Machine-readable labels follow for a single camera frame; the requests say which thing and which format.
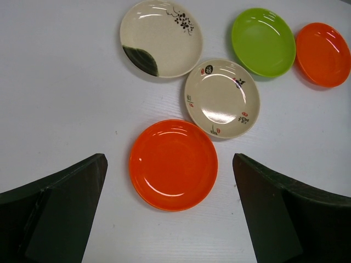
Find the orange plate near left arm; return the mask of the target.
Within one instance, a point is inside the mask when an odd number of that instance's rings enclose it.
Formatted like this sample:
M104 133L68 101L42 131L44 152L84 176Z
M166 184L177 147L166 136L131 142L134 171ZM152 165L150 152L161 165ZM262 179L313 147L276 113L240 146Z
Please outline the orange plate near left arm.
M167 119L146 128L129 155L129 177L154 208L182 211L202 202L218 174L217 152L196 125Z

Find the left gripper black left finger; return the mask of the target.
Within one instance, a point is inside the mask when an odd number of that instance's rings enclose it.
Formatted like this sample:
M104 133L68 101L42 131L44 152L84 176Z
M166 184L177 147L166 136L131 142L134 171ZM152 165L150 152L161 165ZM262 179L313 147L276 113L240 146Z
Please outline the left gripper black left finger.
M81 262L108 162L94 154L1 193L1 262Z

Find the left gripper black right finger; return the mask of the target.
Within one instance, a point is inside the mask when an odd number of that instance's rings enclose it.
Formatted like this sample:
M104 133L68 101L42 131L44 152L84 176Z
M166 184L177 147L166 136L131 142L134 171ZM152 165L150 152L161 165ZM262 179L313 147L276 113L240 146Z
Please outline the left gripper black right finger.
M236 153L233 171L257 262L350 262L350 198Z

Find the beige plate with red stamps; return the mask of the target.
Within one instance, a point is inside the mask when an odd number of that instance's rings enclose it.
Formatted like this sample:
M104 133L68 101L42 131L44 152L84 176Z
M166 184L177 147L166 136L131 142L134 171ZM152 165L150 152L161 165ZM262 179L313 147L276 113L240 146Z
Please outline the beige plate with red stamps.
M232 139L256 123L261 99L252 76L239 64L210 59L195 66L184 87L186 109L208 135Z

